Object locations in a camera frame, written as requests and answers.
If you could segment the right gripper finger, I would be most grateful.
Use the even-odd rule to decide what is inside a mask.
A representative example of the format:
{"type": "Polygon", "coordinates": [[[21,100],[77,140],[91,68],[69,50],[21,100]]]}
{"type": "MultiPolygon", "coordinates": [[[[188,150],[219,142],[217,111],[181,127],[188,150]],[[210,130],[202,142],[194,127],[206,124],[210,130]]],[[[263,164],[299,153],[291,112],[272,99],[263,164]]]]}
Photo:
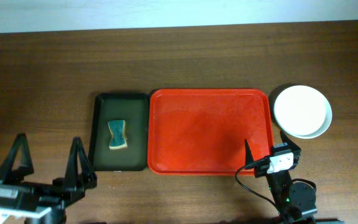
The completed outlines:
{"type": "Polygon", "coordinates": [[[252,156],[252,151],[250,149],[248,140],[245,140],[245,150],[246,150],[245,164],[254,164],[254,159],[252,156]]]}
{"type": "Polygon", "coordinates": [[[301,148],[296,145],[286,134],[284,131],[280,131],[280,137],[282,143],[286,143],[292,151],[301,151],[301,148]]]}

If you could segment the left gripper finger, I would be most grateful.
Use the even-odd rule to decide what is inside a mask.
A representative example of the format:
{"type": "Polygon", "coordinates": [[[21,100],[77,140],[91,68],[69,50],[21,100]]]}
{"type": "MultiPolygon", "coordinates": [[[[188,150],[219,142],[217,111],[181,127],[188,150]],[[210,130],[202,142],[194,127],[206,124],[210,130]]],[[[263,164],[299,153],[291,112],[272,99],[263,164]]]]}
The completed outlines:
{"type": "Polygon", "coordinates": [[[0,166],[0,182],[22,182],[24,177],[34,173],[34,167],[25,133],[16,136],[12,147],[0,166]],[[21,151],[19,166],[13,169],[18,152],[21,151]]]}
{"type": "Polygon", "coordinates": [[[65,189],[93,189],[97,186],[96,173],[88,160],[80,137],[73,138],[63,180],[65,189]]]}

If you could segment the white plate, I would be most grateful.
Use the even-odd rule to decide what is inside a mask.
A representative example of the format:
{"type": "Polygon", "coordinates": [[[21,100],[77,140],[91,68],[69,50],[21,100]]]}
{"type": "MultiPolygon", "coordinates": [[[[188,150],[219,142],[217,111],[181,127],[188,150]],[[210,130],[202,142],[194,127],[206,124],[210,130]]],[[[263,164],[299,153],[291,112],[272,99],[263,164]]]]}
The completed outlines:
{"type": "Polygon", "coordinates": [[[305,85],[292,85],[280,91],[273,100],[272,112],[283,131],[300,139],[317,138],[329,129],[333,120],[328,99],[305,85]]]}

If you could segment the green and yellow sponge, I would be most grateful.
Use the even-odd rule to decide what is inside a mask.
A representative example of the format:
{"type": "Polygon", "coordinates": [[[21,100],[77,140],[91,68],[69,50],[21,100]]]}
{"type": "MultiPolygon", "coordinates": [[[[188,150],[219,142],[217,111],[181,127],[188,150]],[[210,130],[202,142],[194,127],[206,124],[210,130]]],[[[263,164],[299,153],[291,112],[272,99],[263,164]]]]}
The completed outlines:
{"type": "Polygon", "coordinates": [[[126,122],[124,120],[112,120],[108,122],[108,128],[111,134],[111,139],[109,141],[110,150],[126,148],[126,122]]]}

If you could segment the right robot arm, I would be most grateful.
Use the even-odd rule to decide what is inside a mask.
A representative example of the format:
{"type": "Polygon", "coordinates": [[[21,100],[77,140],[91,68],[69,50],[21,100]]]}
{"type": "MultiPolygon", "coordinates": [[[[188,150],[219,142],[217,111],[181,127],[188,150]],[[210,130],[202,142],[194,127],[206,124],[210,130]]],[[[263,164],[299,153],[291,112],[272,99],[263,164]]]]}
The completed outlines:
{"type": "Polygon", "coordinates": [[[249,143],[245,142],[245,164],[235,173],[236,182],[248,192],[268,201],[278,212],[277,223],[342,223],[338,219],[315,219],[316,184],[306,179],[293,179],[290,171],[300,160],[301,147],[280,131],[281,144],[271,147],[270,154],[254,160],[249,143]],[[273,199],[248,188],[238,178],[242,170],[254,171],[254,177],[265,177],[273,199]]]}

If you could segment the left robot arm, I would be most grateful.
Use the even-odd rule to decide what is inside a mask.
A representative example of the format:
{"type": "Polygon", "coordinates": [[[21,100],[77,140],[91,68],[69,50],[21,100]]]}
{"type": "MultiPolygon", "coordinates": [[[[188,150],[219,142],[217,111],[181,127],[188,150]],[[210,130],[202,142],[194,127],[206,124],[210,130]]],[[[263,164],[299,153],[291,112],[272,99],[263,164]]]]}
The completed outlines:
{"type": "Polygon", "coordinates": [[[66,208],[97,186],[97,176],[81,138],[73,139],[63,177],[51,184],[26,182],[34,173],[29,144],[20,133],[0,166],[0,211],[2,215],[24,217],[26,223],[65,223],[66,208]]]}

